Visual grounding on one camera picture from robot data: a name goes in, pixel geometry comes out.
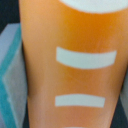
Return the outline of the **gripper teal padded left finger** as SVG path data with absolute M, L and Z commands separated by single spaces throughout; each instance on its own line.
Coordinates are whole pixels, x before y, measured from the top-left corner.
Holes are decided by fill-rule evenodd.
M 23 128 L 26 102 L 21 26 L 8 24 L 0 34 L 0 128 Z

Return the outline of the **gripper grey padded right finger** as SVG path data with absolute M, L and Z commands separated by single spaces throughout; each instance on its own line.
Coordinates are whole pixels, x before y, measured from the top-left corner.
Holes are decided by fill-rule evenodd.
M 126 75 L 120 93 L 120 100 L 123 109 L 122 128 L 128 128 L 128 74 Z

